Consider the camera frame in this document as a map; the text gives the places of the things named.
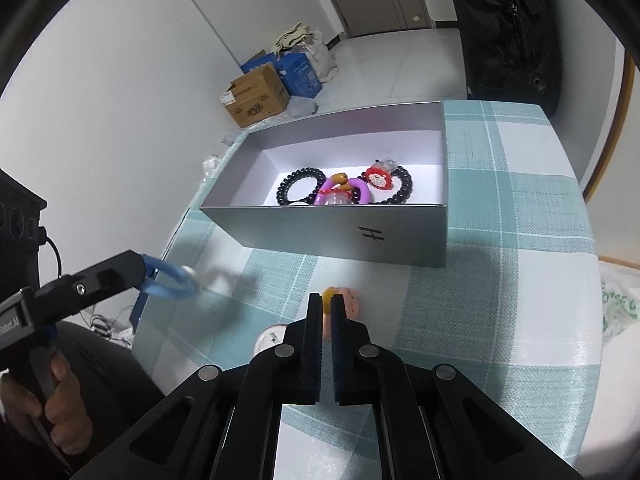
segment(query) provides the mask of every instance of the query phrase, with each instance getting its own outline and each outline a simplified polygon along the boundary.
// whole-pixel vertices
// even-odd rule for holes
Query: black bag
[[[551,0],[453,0],[468,98],[558,108],[562,63]]]

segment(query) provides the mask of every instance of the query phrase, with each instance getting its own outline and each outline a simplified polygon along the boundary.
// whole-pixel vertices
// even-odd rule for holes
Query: finger
[[[88,425],[90,425],[89,417],[80,413],[63,424],[55,425],[51,430],[51,440],[61,448],[71,446],[84,435]]]
[[[60,352],[56,352],[51,358],[51,371],[59,381],[64,381],[71,372],[69,361]]]
[[[75,442],[62,448],[63,453],[67,455],[77,455],[82,453],[89,447],[92,436],[94,436],[94,425],[87,417],[87,424],[85,425],[84,430]]]
[[[42,406],[37,397],[9,374],[0,378],[0,399],[5,408],[17,410],[25,415],[40,416],[42,413]]]
[[[44,406],[44,413],[52,424],[63,424],[76,413],[85,413],[80,383],[75,375],[69,373],[65,381],[58,383]]]

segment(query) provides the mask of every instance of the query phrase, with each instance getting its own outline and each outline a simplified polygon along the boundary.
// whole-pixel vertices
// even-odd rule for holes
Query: teal plaid tablecloth
[[[602,341],[600,275],[578,184],[539,107],[444,109],[445,269],[243,248],[198,209],[211,180],[167,256],[194,267],[204,289],[191,302],[150,300],[136,334],[133,352],[156,383],[168,392],[203,364],[245,364],[263,329],[303,317],[309,293],[347,286],[374,343],[418,366],[455,365],[573,463]],[[332,395],[325,345],[321,402],[283,409],[276,478],[379,476],[371,410],[339,408]]]

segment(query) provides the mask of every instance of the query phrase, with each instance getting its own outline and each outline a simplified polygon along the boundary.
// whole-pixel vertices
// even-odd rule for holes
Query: cardboard box
[[[306,55],[301,52],[285,54],[280,59],[277,59],[273,53],[263,56],[258,53],[240,68],[247,74],[251,70],[267,63],[274,65],[290,95],[313,99],[322,90],[322,83],[318,79],[316,71],[309,63]]]
[[[273,65],[266,64],[233,81],[220,102],[244,128],[283,112],[289,103],[289,92]]]
[[[376,158],[407,169],[406,204],[279,206],[278,186],[301,168],[355,177]],[[370,187],[376,202],[398,190]],[[295,183],[303,197],[314,179]],[[202,211],[245,247],[368,262],[443,267],[447,155],[441,103],[358,108],[311,116],[248,136],[218,175]]]

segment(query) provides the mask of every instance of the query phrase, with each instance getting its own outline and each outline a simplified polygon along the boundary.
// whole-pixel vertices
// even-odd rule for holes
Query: small toy figure
[[[360,312],[356,291],[352,288],[330,286],[325,290],[322,293],[322,337],[329,340],[331,339],[331,298],[335,294],[341,294],[344,297],[347,319],[358,319]]]
[[[391,180],[391,173],[398,169],[398,165],[394,160],[386,158],[385,160],[377,160],[375,164],[365,171],[364,178],[373,187],[389,191],[393,189],[394,184]]]
[[[360,203],[371,202],[371,192],[367,184],[357,178],[348,178],[345,173],[336,173],[330,176],[318,190],[315,205],[345,205],[351,204],[351,191],[357,188],[360,191]]]

